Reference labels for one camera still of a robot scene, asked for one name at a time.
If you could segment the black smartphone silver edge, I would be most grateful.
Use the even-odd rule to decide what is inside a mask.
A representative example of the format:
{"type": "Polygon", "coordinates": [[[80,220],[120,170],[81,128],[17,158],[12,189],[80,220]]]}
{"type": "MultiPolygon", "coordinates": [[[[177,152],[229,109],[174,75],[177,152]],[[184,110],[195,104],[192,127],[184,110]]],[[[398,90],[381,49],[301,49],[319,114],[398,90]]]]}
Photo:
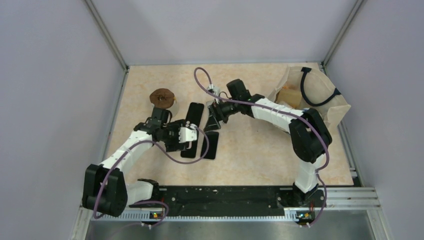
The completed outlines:
{"type": "Polygon", "coordinates": [[[200,155],[203,156],[205,160],[215,160],[220,134],[217,131],[208,131],[205,132],[205,134],[208,143],[206,140],[203,141],[200,155]]]}

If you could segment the black phone case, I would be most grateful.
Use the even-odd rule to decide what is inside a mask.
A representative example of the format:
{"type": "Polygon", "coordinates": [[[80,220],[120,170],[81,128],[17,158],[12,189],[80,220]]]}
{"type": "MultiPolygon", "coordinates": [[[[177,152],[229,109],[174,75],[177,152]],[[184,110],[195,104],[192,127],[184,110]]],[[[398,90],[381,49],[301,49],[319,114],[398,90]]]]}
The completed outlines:
{"type": "Polygon", "coordinates": [[[205,105],[203,103],[191,102],[185,120],[190,124],[200,127],[205,105]]]}

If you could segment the white phone case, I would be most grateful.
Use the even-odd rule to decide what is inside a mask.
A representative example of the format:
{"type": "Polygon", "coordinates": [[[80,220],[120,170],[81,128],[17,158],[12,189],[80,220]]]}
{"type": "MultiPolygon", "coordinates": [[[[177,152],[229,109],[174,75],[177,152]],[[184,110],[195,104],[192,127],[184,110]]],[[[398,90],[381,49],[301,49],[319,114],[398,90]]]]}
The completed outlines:
{"type": "Polygon", "coordinates": [[[206,107],[209,111],[213,109],[215,102],[216,102],[215,100],[210,100],[206,102],[206,107]]]}

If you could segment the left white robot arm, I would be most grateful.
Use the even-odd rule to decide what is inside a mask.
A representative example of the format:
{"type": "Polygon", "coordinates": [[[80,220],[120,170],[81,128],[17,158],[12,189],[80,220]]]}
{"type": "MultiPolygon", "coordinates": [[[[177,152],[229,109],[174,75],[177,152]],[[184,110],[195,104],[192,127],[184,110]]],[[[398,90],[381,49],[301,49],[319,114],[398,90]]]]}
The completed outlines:
{"type": "Polygon", "coordinates": [[[154,145],[164,144],[164,151],[186,150],[198,139],[195,127],[180,119],[171,121],[172,113],[154,107],[151,116],[138,123],[127,140],[100,164],[90,164],[85,170],[82,206],[86,209],[118,217],[124,209],[138,201],[154,207],[160,202],[155,181],[138,180],[127,184],[125,174],[154,145]]]}

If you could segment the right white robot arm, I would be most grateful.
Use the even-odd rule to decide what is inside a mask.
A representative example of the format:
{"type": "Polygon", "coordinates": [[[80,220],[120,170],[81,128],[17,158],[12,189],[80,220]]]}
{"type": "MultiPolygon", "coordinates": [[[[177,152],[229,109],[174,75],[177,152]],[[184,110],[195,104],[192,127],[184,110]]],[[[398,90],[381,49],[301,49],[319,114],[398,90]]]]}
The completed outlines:
{"type": "Polygon", "coordinates": [[[220,97],[219,89],[213,84],[204,89],[215,98],[208,107],[209,119],[206,127],[219,130],[221,123],[227,123],[231,115],[241,113],[271,123],[288,133],[300,162],[292,192],[285,204],[307,206],[318,189],[319,171],[329,164],[328,147],[333,141],[319,112],[313,108],[294,109],[272,102],[263,95],[252,95],[240,79],[235,79],[226,86],[231,95],[229,99],[220,97]]]}

